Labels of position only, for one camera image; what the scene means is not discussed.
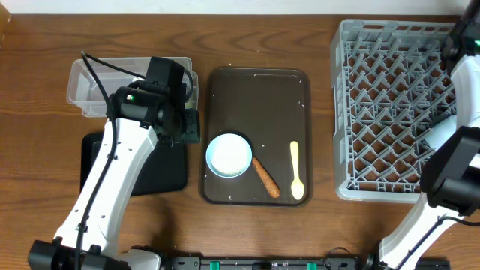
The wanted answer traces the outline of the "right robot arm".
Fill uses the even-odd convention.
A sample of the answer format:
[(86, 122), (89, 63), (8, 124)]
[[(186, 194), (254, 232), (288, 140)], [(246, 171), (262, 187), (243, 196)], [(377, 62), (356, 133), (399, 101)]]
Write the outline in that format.
[(365, 269), (450, 269), (423, 253), (451, 226), (478, 227), (479, 0), (472, 0), (441, 46), (457, 103), (456, 130), (424, 165), (421, 193), (393, 233), (368, 256)]

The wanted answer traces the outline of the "cream plastic spoon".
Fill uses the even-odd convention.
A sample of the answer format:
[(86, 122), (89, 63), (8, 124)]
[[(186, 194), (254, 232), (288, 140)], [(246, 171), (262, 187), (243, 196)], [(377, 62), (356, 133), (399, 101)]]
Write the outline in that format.
[(299, 177), (299, 144), (296, 141), (292, 141), (289, 147), (293, 171), (292, 196), (295, 200), (301, 200), (305, 194), (305, 186)]

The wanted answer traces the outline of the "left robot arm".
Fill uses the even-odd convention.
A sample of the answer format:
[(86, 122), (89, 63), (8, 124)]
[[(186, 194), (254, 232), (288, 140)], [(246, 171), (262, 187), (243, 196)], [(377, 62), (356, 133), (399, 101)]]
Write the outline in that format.
[(144, 76), (107, 94), (102, 145), (83, 189), (51, 242), (34, 241), (31, 269), (163, 269), (161, 253), (132, 247), (119, 254), (119, 229), (128, 200), (157, 145), (200, 141), (199, 113), (185, 108), (191, 93), (176, 61), (153, 56)]

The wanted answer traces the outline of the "light blue cup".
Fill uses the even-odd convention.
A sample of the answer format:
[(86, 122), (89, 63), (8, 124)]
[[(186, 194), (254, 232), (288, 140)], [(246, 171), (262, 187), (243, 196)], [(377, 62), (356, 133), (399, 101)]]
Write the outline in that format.
[(450, 115), (431, 128), (430, 133), (424, 138), (427, 145), (437, 151), (453, 135), (457, 128), (457, 116)]

